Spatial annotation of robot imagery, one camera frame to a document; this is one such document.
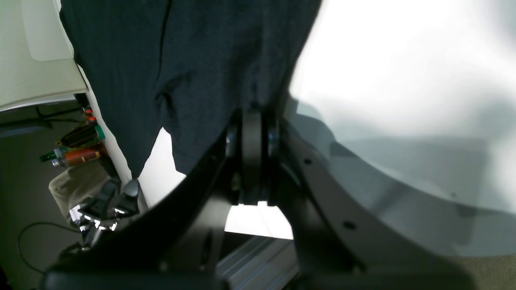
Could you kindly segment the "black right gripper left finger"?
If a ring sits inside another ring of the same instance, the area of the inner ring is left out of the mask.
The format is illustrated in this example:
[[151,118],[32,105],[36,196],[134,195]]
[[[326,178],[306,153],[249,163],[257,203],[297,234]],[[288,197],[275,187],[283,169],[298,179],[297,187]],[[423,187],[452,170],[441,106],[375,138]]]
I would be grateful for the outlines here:
[[242,113],[182,182],[135,222],[52,266],[44,290],[228,290],[215,269],[238,167]]

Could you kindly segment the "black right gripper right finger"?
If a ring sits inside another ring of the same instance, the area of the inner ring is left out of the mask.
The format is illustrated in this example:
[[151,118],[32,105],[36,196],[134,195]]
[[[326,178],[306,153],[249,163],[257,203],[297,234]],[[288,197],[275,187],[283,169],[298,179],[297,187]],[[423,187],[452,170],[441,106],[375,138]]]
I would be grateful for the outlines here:
[[315,149],[266,117],[267,200],[293,231],[299,290],[473,290],[459,266],[418,246],[354,200]]

